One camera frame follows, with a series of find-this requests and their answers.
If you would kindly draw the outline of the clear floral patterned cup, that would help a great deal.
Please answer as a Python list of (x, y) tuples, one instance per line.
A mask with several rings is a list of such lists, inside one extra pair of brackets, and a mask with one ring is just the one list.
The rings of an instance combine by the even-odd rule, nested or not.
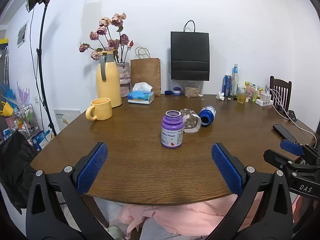
[(181, 110), (184, 124), (184, 133), (197, 133), (201, 127), (201, 118), (191, 109), (184, 108)]

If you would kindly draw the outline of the purple supplement bottle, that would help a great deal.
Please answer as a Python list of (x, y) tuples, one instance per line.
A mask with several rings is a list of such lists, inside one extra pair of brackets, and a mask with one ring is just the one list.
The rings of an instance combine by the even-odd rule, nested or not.
[(166, 111), (161, 123), (161, 144), (166, 148), (178, 148), (183, 141), (184, 123), (180, 111)]

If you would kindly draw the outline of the black smartphone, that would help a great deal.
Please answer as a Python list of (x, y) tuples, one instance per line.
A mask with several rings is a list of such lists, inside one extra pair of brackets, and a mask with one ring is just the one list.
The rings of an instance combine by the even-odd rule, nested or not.
[(272, 126), (273, 130), (283, 139), (291, 143), (296, 143), (296, 138), (281, 124), (275, 124)]

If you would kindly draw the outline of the black charger plug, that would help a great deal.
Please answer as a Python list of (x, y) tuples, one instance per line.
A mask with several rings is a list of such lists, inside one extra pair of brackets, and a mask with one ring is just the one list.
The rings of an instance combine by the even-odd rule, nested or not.
[(293, 110), (288, 110), (288, 115), (289, 115), (290, 119), (291, 119), (293, 122), (296, 122), (296, 121), (297, 121), (295, 112), (294, 112)]

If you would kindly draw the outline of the white charger power strip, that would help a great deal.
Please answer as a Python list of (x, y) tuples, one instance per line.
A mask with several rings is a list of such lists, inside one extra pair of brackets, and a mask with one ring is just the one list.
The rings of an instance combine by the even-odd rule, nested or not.
[(262, 92), (261, 97), (257, 99), (255, 103), (261, 107), (272, 106), (273, 100), (271, 99), (271, 94)]

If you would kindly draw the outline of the dark wooden chair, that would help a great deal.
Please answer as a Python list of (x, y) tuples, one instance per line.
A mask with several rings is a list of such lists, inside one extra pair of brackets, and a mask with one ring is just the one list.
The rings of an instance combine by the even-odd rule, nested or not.
[(283, 106), (284, 111), (288, 112), (291, 99), (292, 82), (276, 79), (270, 76), (270, 93), (274, 106), (280, 109)]

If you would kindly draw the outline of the colourful snack packets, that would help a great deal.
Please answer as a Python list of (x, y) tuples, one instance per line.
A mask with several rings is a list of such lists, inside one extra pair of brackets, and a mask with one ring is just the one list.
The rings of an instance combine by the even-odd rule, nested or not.
[(245, 82), (247, 98), (249, 100), (256, 102), (257, 99), (260, 99), (264, 89), (262, 87), (257, 86), (249, 81)]

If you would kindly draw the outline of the black bag on floor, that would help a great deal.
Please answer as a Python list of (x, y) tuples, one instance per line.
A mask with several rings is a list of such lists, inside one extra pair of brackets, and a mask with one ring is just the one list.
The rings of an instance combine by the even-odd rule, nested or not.
[(1, 184), (14, 208), (21, 213), (27, 207), (35, 176), (31, 162), (37, 150), (19, 131), (1, 144)]

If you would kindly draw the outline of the pink clothing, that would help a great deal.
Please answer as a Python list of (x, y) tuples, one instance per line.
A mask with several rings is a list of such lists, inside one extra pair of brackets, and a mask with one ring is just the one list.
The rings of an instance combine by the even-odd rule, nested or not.
[(223, 220), (237, 195), (180, 206), (126, 204), (119, 221), (127, 225), (126, 239), (141, 229), (141, 239), (204, 239)]

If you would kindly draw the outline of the glass of yellow drink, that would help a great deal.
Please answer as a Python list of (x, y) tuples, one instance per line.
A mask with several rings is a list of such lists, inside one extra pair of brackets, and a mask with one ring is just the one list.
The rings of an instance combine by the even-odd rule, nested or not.
[(238, 88), (238, 93), (237, 93), (237, 102), (244, 104), (246, 102), (247, 98), (247, 89), (246, 87), (240, 87)]

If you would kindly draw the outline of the crumpled white tissue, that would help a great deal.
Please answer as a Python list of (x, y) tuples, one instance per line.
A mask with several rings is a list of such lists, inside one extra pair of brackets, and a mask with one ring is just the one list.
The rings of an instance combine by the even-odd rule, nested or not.
[(216, 99), (223, 101), (225, 99), (224, 92), (218, 92), (216, 95)]

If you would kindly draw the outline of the blue drink can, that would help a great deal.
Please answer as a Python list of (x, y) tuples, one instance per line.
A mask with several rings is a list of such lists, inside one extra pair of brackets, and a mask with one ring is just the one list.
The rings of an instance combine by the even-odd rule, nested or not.
[(231, 76), (230, 75), (225, 75), (223, 77), (222, 91), (221, 91), (222, 93), (224, 93), (224, 96), (229, 96), (230, 87), (231, 87)]

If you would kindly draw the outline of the blue supplement bottle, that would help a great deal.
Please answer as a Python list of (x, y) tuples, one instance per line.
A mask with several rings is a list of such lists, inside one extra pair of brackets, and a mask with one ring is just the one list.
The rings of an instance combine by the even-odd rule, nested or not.
[(204, 106), (199, 113), (199, 117), (201, 119), (201, 126), (203, 127), (210, 126), (215, 119), (215, 115), (216, 115), (216, 110), (213, 106), (211, 105)]

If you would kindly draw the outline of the white box on floor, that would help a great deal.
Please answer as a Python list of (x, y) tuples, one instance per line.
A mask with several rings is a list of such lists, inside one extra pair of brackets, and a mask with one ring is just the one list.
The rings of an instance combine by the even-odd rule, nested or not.
[(71, 110), (71, 109), (61, 109), (61, 110), (55, 109), (54, 114), (56, 117), (59, 130), (62, 131), (80, 115), (80, 111)]

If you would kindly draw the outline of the yellow ceramic mug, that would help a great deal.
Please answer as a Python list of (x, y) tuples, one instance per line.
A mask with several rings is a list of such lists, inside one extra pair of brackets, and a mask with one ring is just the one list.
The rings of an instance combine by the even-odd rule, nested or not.
[(107, 120), (111, 118), (112, 115), (111, 99), (109, 98), (93, 100), (85, 113), (86, 119), (90, 121)]

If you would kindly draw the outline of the clear jar with grains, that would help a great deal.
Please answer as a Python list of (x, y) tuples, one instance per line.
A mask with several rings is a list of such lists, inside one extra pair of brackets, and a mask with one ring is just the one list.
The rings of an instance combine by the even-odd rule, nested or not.
[(199, 97), (199, 94), (200, 94), (199, 87), (186, 86), (184, 89), (184, 95), (188, 98)]

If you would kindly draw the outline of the purple white bottle lid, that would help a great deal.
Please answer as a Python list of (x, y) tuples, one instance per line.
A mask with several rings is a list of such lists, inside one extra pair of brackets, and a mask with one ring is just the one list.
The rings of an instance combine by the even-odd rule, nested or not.
[(172, 90), (172, 94), (175, 96), (180, 96), (181, 95), (181, 88), (180, 87), (174, 87)]

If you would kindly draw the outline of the yellow thermos carafe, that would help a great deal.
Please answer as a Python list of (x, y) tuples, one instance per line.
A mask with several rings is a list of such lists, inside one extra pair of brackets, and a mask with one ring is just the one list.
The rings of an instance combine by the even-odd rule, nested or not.
[(98, 98), (109, 98), (112, 108), (122, 104), (120, 77), (114, 61), (114, 51), (114, 49), (102, 51), (96, 71)]

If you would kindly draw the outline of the black paper bag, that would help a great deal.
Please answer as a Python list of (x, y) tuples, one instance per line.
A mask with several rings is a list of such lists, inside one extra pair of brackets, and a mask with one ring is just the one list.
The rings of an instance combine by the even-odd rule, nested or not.
[(172, 31), (170, 33), (171, 79), (177, 81), (209, 81), (210, 41), (203, 32)]

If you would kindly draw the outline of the blue tissue box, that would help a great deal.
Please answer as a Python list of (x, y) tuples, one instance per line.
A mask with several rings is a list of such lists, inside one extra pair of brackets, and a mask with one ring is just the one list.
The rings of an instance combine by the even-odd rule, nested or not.
[(127, 95), (128, 103), (140, 105), (150, 105), (154, 100), (154, 91), (152, 86), (146, 82), (135, 83), (132, 92)]

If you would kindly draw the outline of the pink ribbed vase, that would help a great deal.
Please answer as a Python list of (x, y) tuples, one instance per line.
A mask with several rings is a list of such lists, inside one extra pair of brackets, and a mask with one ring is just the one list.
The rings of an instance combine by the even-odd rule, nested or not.
[(125, 62), (125, 63), (117, 63), (116, 65), (118, 68), (119, 78), (120, 78), (121, 97), (124, 98), (131, 91), (130, 64), (128, 62)]

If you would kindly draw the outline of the brown paper bag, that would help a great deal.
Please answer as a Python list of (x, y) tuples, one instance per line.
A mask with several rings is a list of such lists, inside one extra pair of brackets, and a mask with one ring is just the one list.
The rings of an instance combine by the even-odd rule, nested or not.
[(130, 61), (132, 84), (146, 82), (155, 96), (161, 96), (161, 60), (151, 57), (144, 47), (137, 47), (135, 55), (137, 58)]

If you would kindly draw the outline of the dried pink flower bouquet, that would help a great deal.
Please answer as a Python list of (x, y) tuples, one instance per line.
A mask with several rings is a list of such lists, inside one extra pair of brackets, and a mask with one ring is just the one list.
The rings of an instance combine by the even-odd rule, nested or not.
[(98, 61), (103, 51), (113, 51), (115, 62), (125, 63), (128, 52), (134, 46), (134, 41), (123, 33), (126, 18), (125, 13), (114, 14), (111, 18), (102, 17), (97, 30), (89, 34), (90, 41), (99, 43), (97, 48), (89, 43), (81, 43), (79, 52), (84, 53), (89, 50), (91, 59)]

